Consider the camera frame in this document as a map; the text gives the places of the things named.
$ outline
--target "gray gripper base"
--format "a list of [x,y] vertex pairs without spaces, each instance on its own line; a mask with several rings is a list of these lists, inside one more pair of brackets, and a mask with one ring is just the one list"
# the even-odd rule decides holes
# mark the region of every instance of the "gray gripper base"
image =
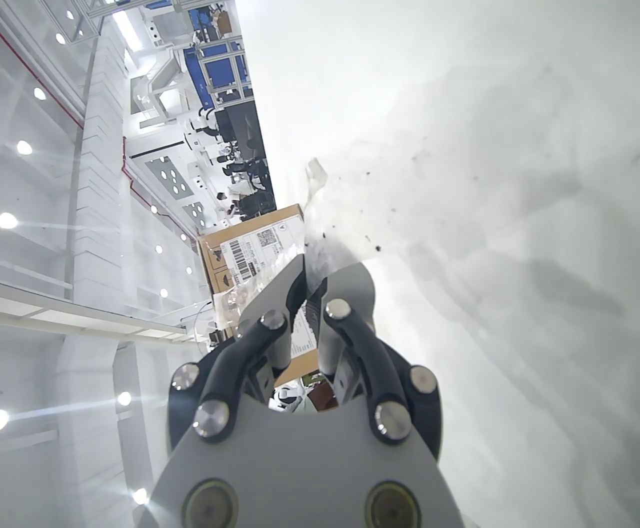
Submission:
[[243,395],[233,434],[207,444],[190,429],[170,458],[140,528],[182,527],[189,491],[222,479],[237,493],[236,527],[365,527],[374,485],[397,481],[419,502],[423,527],[462,528],[451,493],[414,430],[390,447],[369,429],[365,399],[316,415],[267,409]]

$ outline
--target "white pillar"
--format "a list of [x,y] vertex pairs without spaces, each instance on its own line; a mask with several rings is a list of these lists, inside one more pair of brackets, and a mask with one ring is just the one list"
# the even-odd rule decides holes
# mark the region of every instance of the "white pillar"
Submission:
[[[124,43],[111,19],[99,37],[86,106],[77,196],[74,303],[122,312],[120,196]],[[61,523],[133,526],[113,387],[118,342],[68,336],[56,369]]]

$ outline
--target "cardboard box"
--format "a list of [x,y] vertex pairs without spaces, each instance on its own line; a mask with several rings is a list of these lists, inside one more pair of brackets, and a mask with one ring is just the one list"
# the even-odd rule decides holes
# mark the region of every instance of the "cardboard box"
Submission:
[[[298,205],[278,209],[232,225],[199,240],[209,288],[224,292],[269,266],[282,250],[304,244],[304,221]],[[316,340],[302,310],[291,336],[291,364],[276,385],[300,378],[318,368]]]

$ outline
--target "ceiling light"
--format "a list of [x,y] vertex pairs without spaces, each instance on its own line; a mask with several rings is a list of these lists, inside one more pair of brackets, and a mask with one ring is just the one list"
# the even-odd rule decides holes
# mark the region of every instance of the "ceiling light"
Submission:
[[24,154],[25,156],[28,156],[33,152],[31,145],[22,140],[18,141],[18,144],[15,146],[15,148],[18,150],[18,154]]
[[4,429],[7,423],[9,423],[9,413],[4,409],[0,409],[0,429]]
[[18,220],[10,212],[4,212],[0,214],[1,229],[13,229],[17,225],[18,225]]
[[118,400],[118,403],[120,405],[122,405],[123,407],[126,407],[131,403],[131,393],[127,391],[121,392],[120,394],[118,394],[118,397],[116,398],[116,400]]
[[140,39],[136,34],[136,30],[133,29],[127,12],[118,11],[117,13],[114,13],[113,20],[118,24],[118,29],[122,33],[124,40],[127,41],[127,46],[129,46],[131,51],[140,51],[142,49],[142,42],[140,42]]
[[140,506],[142,504],[146,504],[149,502],[149,497],[147,496],[147,490],[144,488],[140,488],[139,490],[136,490],[131,494],[131,496],[133,497],[133,500],[135,501],[135,503],[139,504]]

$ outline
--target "torn plastic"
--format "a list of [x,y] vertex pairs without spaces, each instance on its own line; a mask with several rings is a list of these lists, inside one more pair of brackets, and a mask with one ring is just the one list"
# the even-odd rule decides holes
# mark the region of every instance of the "torn plastic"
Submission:
[[216,311],[216,324],[220,330],[235,327],[240,321],[240,315],[249,303],[267,287],[273,278],[281,272],[296,255],[304,253],[304,247],[294,244],[276,257],[276,259],[255,276],[236,284],[227,291],[213,295]]

